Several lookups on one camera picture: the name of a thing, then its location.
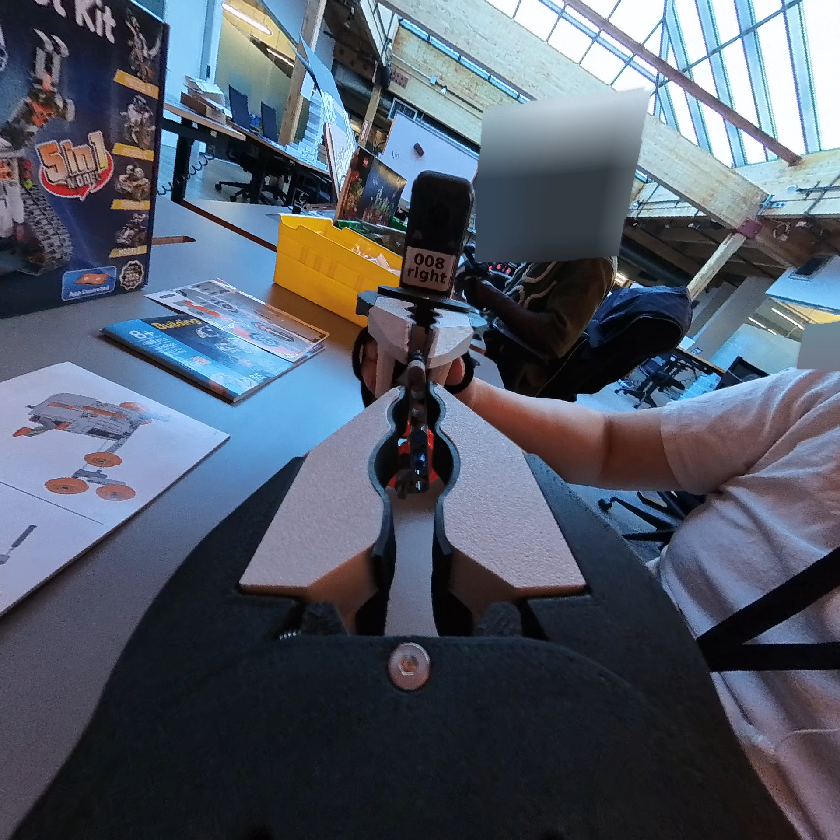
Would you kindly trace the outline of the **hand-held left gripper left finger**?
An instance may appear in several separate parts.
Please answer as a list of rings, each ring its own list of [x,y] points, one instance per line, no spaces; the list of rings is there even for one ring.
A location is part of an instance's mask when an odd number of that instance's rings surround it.
[[[402,397],[391,389],[308,453],[239,580],[244,592],[330,602],[351,630],[384,632]]]

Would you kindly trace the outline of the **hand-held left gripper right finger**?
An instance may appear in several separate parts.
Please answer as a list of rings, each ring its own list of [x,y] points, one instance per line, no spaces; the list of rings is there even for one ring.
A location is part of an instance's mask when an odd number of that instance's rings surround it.
[[[440,385],[434,467],[433,607],[442,635],[468,635],[488,605],[581,595],[586,582],[519,446]]]

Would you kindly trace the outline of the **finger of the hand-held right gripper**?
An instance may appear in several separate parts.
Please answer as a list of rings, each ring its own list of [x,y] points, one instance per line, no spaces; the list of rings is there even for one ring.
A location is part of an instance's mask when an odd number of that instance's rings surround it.
[[[396,363],[408,364],[424,351],[424,328],[416,329],[415,305],[374,305],[368,312],[369,334],[378,344],[377,389],[391,389]]]
[[[423,347],[427,382],[444,384],[449,367],[468,352],[473,336],[474,327],[467,313],[434,310]]]

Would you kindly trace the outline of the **grey toy beam with gears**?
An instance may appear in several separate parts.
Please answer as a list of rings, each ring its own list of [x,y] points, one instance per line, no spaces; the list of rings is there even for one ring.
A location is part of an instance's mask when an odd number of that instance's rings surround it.
[[[427,372],[422,351],[411,353],[404,371],[403,395],[396,405],[397,466],[392,479],[396,496],[424,494],[435,478],[427,413]]]

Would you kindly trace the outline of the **person's right forearm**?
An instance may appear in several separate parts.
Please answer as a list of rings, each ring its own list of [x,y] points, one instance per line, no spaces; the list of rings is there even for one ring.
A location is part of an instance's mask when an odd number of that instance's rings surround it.
[[[600,412],[474,380],[458,399],[573,485],[679,490],[665,453],[662,409]]]

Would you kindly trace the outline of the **long background desk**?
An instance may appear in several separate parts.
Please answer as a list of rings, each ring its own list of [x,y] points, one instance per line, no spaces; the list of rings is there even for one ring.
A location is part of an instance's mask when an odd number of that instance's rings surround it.
[[[175,203],[185,204],[186,182],[190,177],[188,170],[195,141],[211,146],[235,140],[257,148],[256,170],[250,182],[245,184],[248,201],[252,204],[258,204],[261,201],[261,188],[264,184],[266,168],[273,159],[290,162],[292,188],[296,188],[303,172],[312,172],[318,177],[329,179],[329,169],[318,161],[306,161],[290,147],[268,140],[258,133],[237,125],[218,122],[170,101],[163,101],[163,108],[181,119],[180,122],[163,119],[161,126],[163,130],[178,135],[171,181],[171,199]]]

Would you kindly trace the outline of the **dark flower-print toy box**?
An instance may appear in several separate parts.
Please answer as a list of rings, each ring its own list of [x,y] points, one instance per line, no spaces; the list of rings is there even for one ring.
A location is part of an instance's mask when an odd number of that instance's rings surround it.
[[[357,147],[351,157],[333,222],[355,220],[390,226],[405,184],[406,178],[371,152]]]

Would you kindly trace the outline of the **clear plastic parts bag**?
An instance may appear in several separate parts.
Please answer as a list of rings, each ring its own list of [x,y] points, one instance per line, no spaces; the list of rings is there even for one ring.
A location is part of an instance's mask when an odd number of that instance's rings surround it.
[[[399,275],[401,272],[402,258],[386,248],[374,248],[372,252],[369,252],[360,245],[354,245],[351,251],[395,275]]]

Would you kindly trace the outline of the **toy sticker sheet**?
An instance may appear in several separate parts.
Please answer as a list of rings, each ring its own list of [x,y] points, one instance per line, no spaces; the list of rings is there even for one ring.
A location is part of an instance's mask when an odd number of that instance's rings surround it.
[[[170,309],[214,324],[288,362],[298,362],[329,336],[218,278],[152,292],[147,297]]]

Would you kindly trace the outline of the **blue office chair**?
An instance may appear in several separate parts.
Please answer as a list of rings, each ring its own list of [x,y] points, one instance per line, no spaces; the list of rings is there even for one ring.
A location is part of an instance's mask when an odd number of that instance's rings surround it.
[[[237,196],[245,195],[250,203],[262,203],[264,200],[261,197],[261,189],[266,174],[266,149],[256,140],[249,139],[250,115],[246,95],[229,86],[228,97],[233,123],[245,132],[246,140],[228,140],[225,154],[229,161],[236,163],[242,170],[250,174],[250,181],[248,183],[221,181],[215,185],[215,188],[218,192],[222,190],[223,186],[237,188],[238,191],[229,197],[232,202],[236,200]]]
[[[260,103],[261,133],[263,138],[272,144],[272,148],[279,147],[277,128],[277,112],[265,102]],[[268,189],[276,200],[287,202],[286,180],[294,173],[294,166],[289,158],[283,154],[273,152],[269,155],[267,165]]]

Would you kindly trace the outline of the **dark blue jacket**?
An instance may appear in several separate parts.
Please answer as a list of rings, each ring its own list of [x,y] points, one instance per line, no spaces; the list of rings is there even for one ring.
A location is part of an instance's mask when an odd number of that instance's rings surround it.
[[[594,394],[639,364],[671,351],[685,337],[692,310],[686,287],[643,287],[612,293],[585,329],[575,394]]]

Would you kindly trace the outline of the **blue instruction booklet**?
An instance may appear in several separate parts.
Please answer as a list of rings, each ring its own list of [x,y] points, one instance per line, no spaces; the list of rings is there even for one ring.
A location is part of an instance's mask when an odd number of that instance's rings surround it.
[[[135,319],[111,324],[101,333],[231,403],[323,350],[319,345],[290,362],[199,318]]]

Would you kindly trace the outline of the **person in white t-shirt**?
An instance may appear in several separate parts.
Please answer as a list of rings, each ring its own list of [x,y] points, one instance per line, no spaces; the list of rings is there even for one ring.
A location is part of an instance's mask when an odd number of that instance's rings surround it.
[[[784,371],[665,407],[667,460],[705,495],[649,567],[699,636],[838,547],[838,373]],[[712,676],[803,838],[839,836],[835,670]]]

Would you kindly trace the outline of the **small cardboard box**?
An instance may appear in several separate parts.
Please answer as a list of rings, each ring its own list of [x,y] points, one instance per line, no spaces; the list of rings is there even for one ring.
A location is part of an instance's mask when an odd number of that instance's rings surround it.
[[[213,82],[201,78],[184,76],[185,90],[181,93],[182,105],[212,119],[226,124],[229,112],[225,95]]]

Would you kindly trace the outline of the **blue robot kit box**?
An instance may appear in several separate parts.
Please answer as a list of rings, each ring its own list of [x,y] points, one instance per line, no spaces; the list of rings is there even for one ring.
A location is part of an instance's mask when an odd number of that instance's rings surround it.
[[[1,316],[145,286],[167,24],[134,2],[1,2]]]

